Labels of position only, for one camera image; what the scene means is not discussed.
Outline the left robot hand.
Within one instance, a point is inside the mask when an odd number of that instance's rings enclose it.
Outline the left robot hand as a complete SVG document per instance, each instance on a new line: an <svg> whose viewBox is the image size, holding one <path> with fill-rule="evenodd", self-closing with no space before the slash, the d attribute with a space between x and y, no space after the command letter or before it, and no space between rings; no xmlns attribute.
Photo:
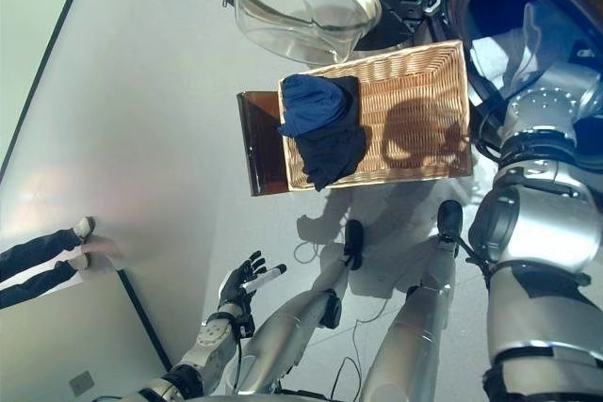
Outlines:
<svg viewBox="0 0 603 402"><path fill-rule="evenodd" d="M246 323L251 316L251 301L255 293L284 275L285 264L267 267L260 250L252 253L241 265L232 270L222 282L219 291L219 312L234 307L232 316L238 324Z"/></svg>

